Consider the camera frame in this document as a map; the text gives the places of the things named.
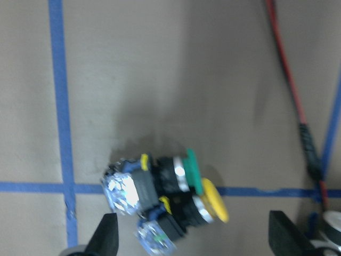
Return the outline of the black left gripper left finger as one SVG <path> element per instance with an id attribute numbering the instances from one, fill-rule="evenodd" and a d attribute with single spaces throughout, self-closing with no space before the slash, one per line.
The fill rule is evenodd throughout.
<path id="1" fill-rule="evenodd" d="M 85 255 L 117 255 L 118 219 L 115 213 L 103 215 L 84 253 Z"/>

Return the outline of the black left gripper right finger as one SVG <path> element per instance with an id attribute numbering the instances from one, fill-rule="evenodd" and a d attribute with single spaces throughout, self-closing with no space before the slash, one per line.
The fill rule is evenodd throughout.
<path id="1" fill-rule="evenodd" d="M 283 211 L 269 212 L 268 242 L 274 255 L 315 254 L 315 247 Z"/>

